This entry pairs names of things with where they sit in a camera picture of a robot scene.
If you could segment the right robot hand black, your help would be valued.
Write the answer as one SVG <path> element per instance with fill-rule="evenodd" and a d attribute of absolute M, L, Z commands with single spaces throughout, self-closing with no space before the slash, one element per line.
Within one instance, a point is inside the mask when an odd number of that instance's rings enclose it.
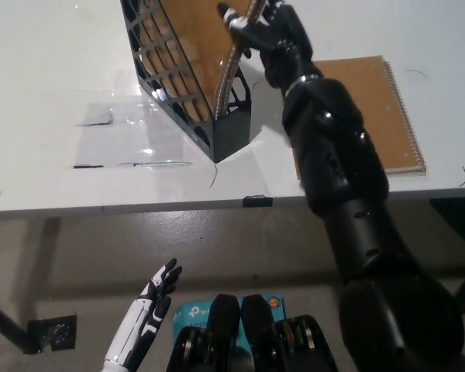
<path fill-rule="evenodd" d="M 312 63 L 312 45 L 294 8 L 268 1 L 257 19 L 240 15 L 232 6 L 217 5 L 225 27 L 241 53 L 257 50 L 267 82 L 286 96 L 297 84 L 322 75 Z"/>

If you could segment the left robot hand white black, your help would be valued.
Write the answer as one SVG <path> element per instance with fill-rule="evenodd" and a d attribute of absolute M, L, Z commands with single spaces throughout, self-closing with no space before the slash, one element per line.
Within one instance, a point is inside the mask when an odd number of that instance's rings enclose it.
<path fill-rule="evenodd" d="M 129 306 L 105 355 L 102 372 L 136 371 L 156 339 L 182 272 L 174 258 L 164 264 Z"/>

